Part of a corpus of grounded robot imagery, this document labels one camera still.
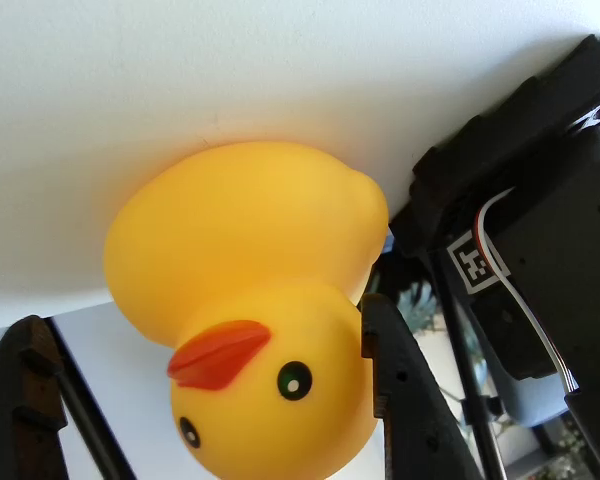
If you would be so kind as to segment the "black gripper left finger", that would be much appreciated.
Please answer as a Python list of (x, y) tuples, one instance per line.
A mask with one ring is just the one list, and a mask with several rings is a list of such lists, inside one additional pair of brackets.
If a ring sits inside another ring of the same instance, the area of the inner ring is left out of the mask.
[(44, 319), (29, 316), (0, 339), (0, 479), (66, 479), (58, 432), (67, 426), (63, 364)]

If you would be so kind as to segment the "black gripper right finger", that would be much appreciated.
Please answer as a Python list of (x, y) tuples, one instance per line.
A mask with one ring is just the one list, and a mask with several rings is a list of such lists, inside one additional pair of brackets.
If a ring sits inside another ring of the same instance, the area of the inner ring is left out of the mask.
[(396, 305), (361, 301), (361, 355), (373, 362), (374, 417), (383, 421), (385, 477), (479, 479), (481, 473)]

